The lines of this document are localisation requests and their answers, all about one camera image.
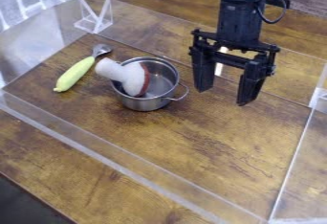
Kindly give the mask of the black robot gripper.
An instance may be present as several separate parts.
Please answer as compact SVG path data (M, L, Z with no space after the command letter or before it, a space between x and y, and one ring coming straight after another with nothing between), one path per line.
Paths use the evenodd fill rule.
M262 22L275 24L264 13L266 0L222 0L219 24L214 33L192 31L194 87L204 92L214 86L216 63L244 70L240 76L239 106L258 97L266 77L274 73L276 45L259 40Z

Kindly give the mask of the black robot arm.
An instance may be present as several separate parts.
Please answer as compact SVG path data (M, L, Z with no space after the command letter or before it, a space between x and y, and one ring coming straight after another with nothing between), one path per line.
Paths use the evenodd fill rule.
M222 0L218 30L192 31L194 86L199 92L214 86L218 63L243 69L236 99L240 106L256 99L266 78L275 74L280 48L260 42L259 35L262 22L275 24L283 17L268 20L266 4L288 7L283 0Z

